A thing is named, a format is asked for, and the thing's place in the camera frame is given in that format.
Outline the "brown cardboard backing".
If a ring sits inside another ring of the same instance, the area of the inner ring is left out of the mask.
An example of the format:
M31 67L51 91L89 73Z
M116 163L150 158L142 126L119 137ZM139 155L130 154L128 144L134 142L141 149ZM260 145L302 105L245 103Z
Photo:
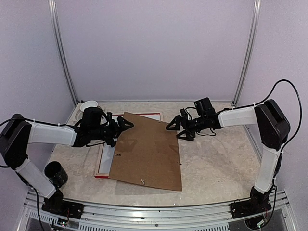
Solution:
M177 132L166 122L125 112L133 127L117 139L109 178L131 184L182 190Z

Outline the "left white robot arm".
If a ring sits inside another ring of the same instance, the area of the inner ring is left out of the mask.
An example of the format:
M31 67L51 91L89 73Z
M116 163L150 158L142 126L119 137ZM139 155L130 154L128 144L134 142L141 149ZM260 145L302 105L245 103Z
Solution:
M134 126L121 116L114 120L108 115L105 123L101 119L99 115L97 119L83 118L69 125L52 124L14 114L0 124L3 128L0 133L0 153L5 168L12 169L25 184L49 199L48 205L55 213L64 213L67 202L55 195L58 187L31 160L33 155L29 151L34 150L35 146L91 147L92 141L114 147L120 134Z

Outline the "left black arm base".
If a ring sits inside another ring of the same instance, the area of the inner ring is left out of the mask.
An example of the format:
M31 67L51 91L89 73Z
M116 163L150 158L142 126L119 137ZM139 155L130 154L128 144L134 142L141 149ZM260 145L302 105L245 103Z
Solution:
M67 218L81 219L84 205L64 200L63 193L57 189L50 198L44 198L42 210Z

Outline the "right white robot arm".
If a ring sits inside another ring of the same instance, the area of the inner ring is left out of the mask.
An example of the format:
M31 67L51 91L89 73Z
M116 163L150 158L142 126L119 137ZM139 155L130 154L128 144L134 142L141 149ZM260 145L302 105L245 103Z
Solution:
M222 129L241 125L257 125L263 145L260 172L254 184L254 190L265 194L272 186L272 180L278 172L282 146L286 144L291 126L278 106L269 99L258 105L242 108L226 108L215 111L209 98L194 103L198 117L189 119L185 109L166 126L166 130L178 131L178 139L193 141L196 133L205 129Z

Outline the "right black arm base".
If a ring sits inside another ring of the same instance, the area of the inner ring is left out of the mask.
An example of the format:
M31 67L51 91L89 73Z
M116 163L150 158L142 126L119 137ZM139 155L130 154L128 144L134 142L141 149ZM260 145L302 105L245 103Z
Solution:
M250 198L244 201L234 201L230 204L232 218L242 218L272 209L269 202L269 195L273 186L265 193L261 193L253 186Z

